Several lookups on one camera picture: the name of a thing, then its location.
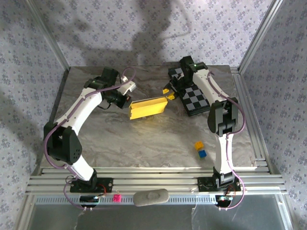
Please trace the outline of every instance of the small yellow block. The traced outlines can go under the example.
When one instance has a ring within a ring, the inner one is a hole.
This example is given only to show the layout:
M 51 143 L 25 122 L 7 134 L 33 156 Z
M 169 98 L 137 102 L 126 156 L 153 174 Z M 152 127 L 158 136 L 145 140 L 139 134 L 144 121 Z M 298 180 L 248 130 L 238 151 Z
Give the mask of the small yellow block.
M 163 89 L 163 94 L 166 94 L 169 92 L 169 89 Z
M 129 108 L 130 120 L 163 113 L 167 103 L 166 97 L 132 102 Z
M 195 148 L 196 151 L 198 151 L 199 149 L 203 148 L 203 143 L 201 141 L 198 141 L 195 143 Z
M 169 99 L 169 100 L 173 100 L 173 99 L 175 99 L 174 94 L 175 94 L 175 92 L 172 92 L 172 93 L 169 94 L 166 98 Z

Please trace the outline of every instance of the yellow rectangular block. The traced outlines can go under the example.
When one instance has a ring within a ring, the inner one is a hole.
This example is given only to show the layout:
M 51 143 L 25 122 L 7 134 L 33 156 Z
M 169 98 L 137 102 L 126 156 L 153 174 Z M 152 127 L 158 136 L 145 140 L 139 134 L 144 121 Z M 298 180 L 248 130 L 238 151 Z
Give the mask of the yellow rectangular block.
M 163 113 L 167 102 L 166 97 L 132 102 L 129 108 L 130 120 Z

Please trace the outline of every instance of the red wire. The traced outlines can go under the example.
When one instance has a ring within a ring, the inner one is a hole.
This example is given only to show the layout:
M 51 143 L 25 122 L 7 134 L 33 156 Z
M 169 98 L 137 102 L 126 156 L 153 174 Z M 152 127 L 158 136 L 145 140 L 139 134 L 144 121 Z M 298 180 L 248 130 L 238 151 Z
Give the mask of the red wire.
M 103 184 L 98 184 L 98 186 L 103 187 L 104 188 L 104 193 L 102 195 L 106 194 L 106 187 Z
M 235 187 L 233 187 L 232 184 L 230 184 L 230 185 L 228 186 L 228 192 L 230 192 L 230 191 L 229 191 L 229 187 L 231 187 L 231 188 L 234 190 L 234 192 L 235 192 L 234 197 L 235 197 L 235 196 L 236 196 L 236 189 L 235 189 Z

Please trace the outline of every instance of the gray marble surface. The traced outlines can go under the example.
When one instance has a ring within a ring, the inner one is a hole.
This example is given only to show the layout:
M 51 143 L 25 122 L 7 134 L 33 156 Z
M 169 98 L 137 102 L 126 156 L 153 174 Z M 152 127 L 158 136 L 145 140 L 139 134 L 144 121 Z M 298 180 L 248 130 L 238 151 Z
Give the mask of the gray marble surface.
M 114 66 L 122 72 L 124 67 Z M 136 67 L 134 101 L 162 96 L 168 83 L 168 66 Z M 103 67 L 72 67 L 59 103 L 56 118 L 62 116 L 81 93 L 84 83 L 101 75 Z M 214 79 L 230 96 L 236 87 L 228 66 L 214 66 Z M 112 105 L 108 110 L 96 108 L 79 132 L 82 155 L 93 167 L 213 167 L 215 137 L 207 125 L 208 113 L 188 117 L 179 99 L 170 101 L 164 113 L 130 120 L 128 109 Z M 200 159 L 194 143 L 202 141 L 207 157 Z M 254 164 L 254 153 L 247 129 L 233 140 L 235 166 Z M 41 166 L 49 166 L 43 159 Z

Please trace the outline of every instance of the glass panel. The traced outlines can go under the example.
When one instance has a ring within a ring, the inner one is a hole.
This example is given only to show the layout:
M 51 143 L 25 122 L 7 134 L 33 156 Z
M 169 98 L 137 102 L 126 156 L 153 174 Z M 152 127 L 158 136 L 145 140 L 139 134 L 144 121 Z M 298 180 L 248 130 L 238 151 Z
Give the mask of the glass panel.
M 259 230 L 284 229 L 274 195 L 248 195 L 232 210 L 213 205 L 104 206 L 80 211 L 71 205 L 35 205 L 30 230 Z

